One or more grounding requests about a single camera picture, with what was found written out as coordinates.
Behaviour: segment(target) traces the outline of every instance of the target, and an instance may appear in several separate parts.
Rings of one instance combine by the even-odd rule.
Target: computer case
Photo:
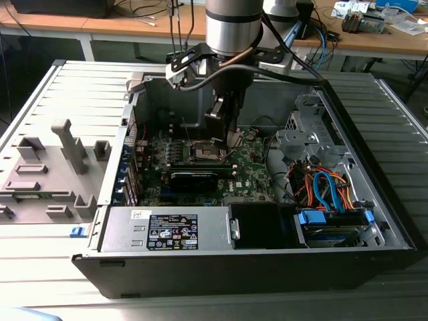
[[[48,15],[81,15],[90,18],[105,18],[115,0],[11,0],[18,13],[41,13]]]

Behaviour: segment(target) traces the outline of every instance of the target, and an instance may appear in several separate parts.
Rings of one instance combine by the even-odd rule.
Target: gray plastic part
[[[88,204],[86,204],[82,196],[78,195],[74,202],[74,208],[79,213],[80,217],[94,217],[97,208],[95,196],[91,195]]]
[[[22,158],[29,162],[38,161],[39,157],[36,151],[43,149],[45,148],[37,137],[24,137],[17,146]]]
[[[60,138],[62,146],[64,147],[76,174],[82,175],[86,173],[88,168],[80,156],[80,147],[76,146],[76,142],[70,132],[71,125],[72,123],[69,119],[59,119],[53,122],[51,130]]]
[[[18,165],[16,166],[15,172],[19,174],[46,174],[47,167],[44,164],[36,165]]]
[[[107,140],[97,140],[94,146],[95,157],[98,162],[108,161],[112,147]]]
[[[3,194],[0,195],[0,203],[15,203],[17,204],[19,199],[13,197],[13,194]]]
[[[64,191],[58,192],[57,194],[52,194],[52,199],[55,202],[69,202],[73,203],[76,200],[76,196],[73,191]]]
[[[67,220],[68,223],[89,223],[93,220],[93,217],[80,217],[74,208],[74,201],[76,195],[81,195],[85,201],[90,198],[90,195],[94,195],[98,199],[107,162],[98,162],[93,146],[87,146],[88,158],[85,158],[84,162],[88,171],[85,175],[76,175],[72,164],[64,158],[60,148],[61,146],[45,146],[45,150],[37,152],[40,160],[32,165],[46,165],[49,169],[47,173],[18,174],[14,169],[10,171],[3,185],[3,192],[0,194],[0,204],[9,206],[16,215],[12,220],[2,221],[2,224],[61,222],[62,219],[51,219],[45,211],[48,205],[64,204],[73,213],[73,217]],[[19,165],[28,164],[20,157],[15,169]],[[37,181],[40,184],[40,190],[29,191],[28,194],[25,194],[25,191],[16,191],[18,193],[7,191],[5,193],[5,186],[8,182],[27,181]]]
[[[75,138],[74,142],[76,144],[76,148],[77,148],[77,151],[79,152],[80,157],[82,157],[82,158],[88,157],[88,154],[86,154],[86,149],[83,146],[80,138],[79,137]],[[68,158],[66,150],[64,148],[61,148],[61,151],[62,151],[62,154],[64,155],[64,158],[68,160],[69,158]]]
[[[13,211],[8,206],[0,205],[0,219],[12,219]]]
[[[67,205],[48,205],[45,213],[51,219],[59,219],[59,218],[71,219],[73,217],[73,213],[70,211]]]
[[[8,182],[5,189],[14,191],[38,191],[40,184],[38,182]]]

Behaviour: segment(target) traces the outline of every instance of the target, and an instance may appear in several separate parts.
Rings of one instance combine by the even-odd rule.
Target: table
[[[158,1],[144,1],[145,5]],[[316,0],[316,7],[321,20],[329,30],[340,33],[340,41],[335,49],[336,56],[363,56],[371,58],[394,58],[407,60],[423,60],[428,53],[428,41],[425,34],[411,36],[391,26],[386,27],[386,33],[381,35],[371,33],[349,34],[341,30],[341,19],[331,19],[332,6],[335,0]],[[30,34],[38,37],[60,37],[80,41],[85,59],[94,61],[91,41],[125,41],[134,43],[171,43],[169,19],[166,13],[156,15],[157,27],[141,23],[133,18],[121,17],[115,13],[108,19],[88,19],[85,17],[62,17],[51,15],[21,15],[16,13],[8,3],[10,12],[29,30]],[[142,0],[133,0],[136,7]],[[418,9],[415,14],[428,15],[428,9]],[[179,42],[177,22],[175,19],[175,43]],[[181,7],[182,35],[187,34],[191,24],[190,7]],[[25,35],[18,24],[0,6],[0,31],[4,34]],[[189,41],[190,45],[198,44],[205,39],[205,7],[195,6],[195,28]],[[293,48],[308,54],[316,51],[320,41],[315,35],[305,40],[296,40]]]
[[[133,7],[138,4],[152,5],[158,1],[132,0]],[[9,35],[27,35],[16,21],[5,9],[8,6],[11,14],[28,30],[34,37],[53,37],[77,39],[84,53],[86,61],[94,61],[91,41],[123,41],[133,43],[171,43],[169,31],[169,18],[164,13],[156,15],[154,21],[157,26],[152,27],[141,23],[133,18],[121,17],[115,13],[108,19],[90,19],[87,17],[67,17],[54,15],[22,15],[16,12],[9,1],[4,3],[0,0],[0,32]],[[153,11],[158,11],[164,7],[158,6]],[[181,35],[184,42],[185,36],[190,30],[191,14],[190,6],[184,5],[180,8],[181,14]],[[179,44],[177,20],[174,19],[174,37],[176,45]],[[189,45],[196,45],[205,39],[205,6],[195,6],[195,28],[189,40]]]

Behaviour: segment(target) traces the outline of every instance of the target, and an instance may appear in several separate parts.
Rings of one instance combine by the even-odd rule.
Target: black cable
[[[171,41],[173,42],[174,58],[175,58],[175,43],[174,43],[174,33],[173,33],[173,17],[169,17],[169,30],[171,32]]]
[[[31,50],[31,46],[33,45],[33,36],[28,32],[28,30],[26,30],[26,28],[24,28],[24,26],[22,26],[22,24],[20,24],[20,22],[15,18],[15,16],[12,15],[12,13],[10,12],[10,10],[9,10],[6,2],[5,2],[5,8],[6,8],[6,11],[8,12],[8,14],[11,16],[11,18],[29,36],[29,43],[28,43],[27,53],[25,55],[25,65],[24,66],[25,66],[25,71],[27,72],[27,74],[30,74],[30,72],[28,71],[28,57],[29,57],[29,53],[30,53],[30,50]]]
[[[269,141],[269,144],[268,144],[268,146],[267,146],[267,149],[266,149],[266,152],[265,152],[265,156],[264,156],[264,161],[263,161],[263,163],[264,163],[264,165],[265,165],[265,168],[266,168],[266,171],[267,171],[267,174],[269,175],[269,177],[273,177],[273,176],[271,176],[270,175],[270,173],[269,173],[269,170],[268,170],[268,156],[269,156],[269,150],[270,150],[270,147],[272,146],[272,143],[274,142],[274,139],[275,139],[275,135],[273,135],[272,136],[272,138],[271,138],[271,140]]]
[[[157,7],[158,5],[160,5],[163,2],[163,0],[160,0],[157,4],[155,5],[141,5],[140,7],[137,7],[135,9],[133,9],[131,12],[134,15],[138,10],[141,9],[146,9],[146,8],[153,8],[153,7]]]
[[[161,10],[159,10],[159,11],[150,12],[150,13],[145,13],[144,15],[124,15],[123,13],[120,13],[120,12],[117,10],[118,5],[119,5],[119,4],[121,4],[121,3],[123,3],[123,2],[119,2],[119,3],[115,4],[115,6],[113,7],[113,11],[114,11],[116,14],[118,14],[119,16],[121,16],[121,17],[125,17],[125,18],[144,18],[144,17],[150,16],[150,15],[157,15],[158,13],[161,13],[161,12],[164,12],[164,11],[166,11],[166,10],[167,10],[167,9],[161,9]],[[142,9],[142,8],[138,7],[138,8],[136,8],[136,9],[134,9],[134,12],[137,12],[139,9]]]
[[[19,21],[12,15],[12,13],[9,11],[9,8],[7,7],[7,3],[5,2],[5,8],[6,8],[6,11],[8,12],[8,14],[11,16],[11,18],[13,19],[13,20],[15,20],[15,22],[18,24],[18,26],[29,36],[29,37],[32,37],[30,34],[29,34],[29,32],[26,30],[26,28],[24,28],[23,26],[22,26],[22,24],[20,24],[19,23]]]
[[[271,72],[269,70],[261,69],[254,66],[233,64],[230,66],[223,67],[220,70],[217,70],[214,74],[211,74],[210,76],[206,77],[203,81],[199,82],[194,86],[189,86],[189,87],[179,86],[179,90],[181,90],[182,92],[192,92],[194,90],[198,90],[203,86],[212,82],[215,78],[219,77],[221,74],[224,74],[225,72],[228,72],[231,70],[243,70],[245,72],[253,72],[255,74],[261,74],[273,79],[281,80],[283,82],[291,82],[292,84],[304,85],[304,86],[319,86],[324,83],[324,79],[311,80],[311,79],[296,78],[296,77],[277,74],[275,72]]]
[[[254,127],[254,123],[257,121],[257,120],[259,120],[259,119],[261,119],[261,118],[266,118],[266,119],[268,119],[268,120],[270,120],[271,122],[272,122],[272,124],[274,124],[275,126],[277,126],[278,128],[282,128],[283,126],[280,126],[280,125],[278,125],[278,123],[275,121],[275,120],[273,120],[273,118],[272,117],[270,117],[270,116],[268,116],[268,115],[261,115],[261,116],[257,116],[256,118],[254,118],[253,119],[253,121],[251,122],[251,124],[249,125],[251,128],[253,128]]]
[[[322,34],[323,35],[326,35],[327,34],[327,26],[326,26],[326,24],[324,23],[324,22],[322,22],[321,21],[321,18],[320,18],[320,14],[318,13],[318,11],[316,10],[316,9],[314,9],[314,12],[315,12],[315,14],[316,14],[316,16],[317,16],[317,18],[318,18],[318,22],[319,22],[319,24],[320,24],[320,27],[321,27],[321,31],[322,31]]]
[[[7,68],[6,68],[5,52],[3,51],[3,40],[1,38],[1,33],[0,33],[0,54],[1,54],[1,59],[3,60],[3,69],[5,71],[7,103],[8,103],[9,113],[10,113],[11,122],[12,122],[13,115],[12,115],[12,107],[11,107],[11,93],[9,91],[9,79],[7,79]],[[8,126],[10,125],[10,123],[6,122],[5,120],[3,120],[1,118],[0,118],[0,121],[4,122]]]
[[[270,29],[270,31],[272,31],[273,35],[275,36],[275,38],[277,39],[277,41],[279,42],[279,44],[285,49],[285,51],[288,52],[289,54],[292,54],[294,60],[296,60],[299,65],[301,65],[303,68],[305,68],[306,70],[308,70],[312,75],[314,75],[317,80],[319,80],[320,82],[324,81],[324,78],[315,69],[311,68],[308,64],[306,64],[304,61],[302,61],[285,44],[285,42],[282,39],[281,35],[276,31],[274,25],[272,25],[272,22],[270,21],[270,19],[269,19],[268,15],[266,14],[266,12],[263,11],[261,18],[262,18],[262,21],[265,23],[266,27],[268,27]]]
[[[190,30],[189,30],[187,37],[186,37],[186,40],[185,40],[185,50],[187,50],[187,48],[189,46],[189,38],[193,32],[193,27],[195,26],[195,13],[193,11],[193,0],[190,0],[190,6],[191,6],[192,24],[190,26]]]
[[[403,65],[412,72],[412,74],[416,73],[416,70],[412,69],[411,67],[409,67],[408,62],[406,62],[405,60],[401,59],[401,63],[403,63]]]
[[[183,46],[181,45],[181,22],[180,22],[179,0],[175,0],[175,5],[177,6],[177,24],[179,25],[180,54],[182,54]]]

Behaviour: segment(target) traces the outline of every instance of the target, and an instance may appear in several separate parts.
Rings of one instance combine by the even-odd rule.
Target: warning label
[[[198,249],[198,217],[191,215],[151,215],[147,249]]]

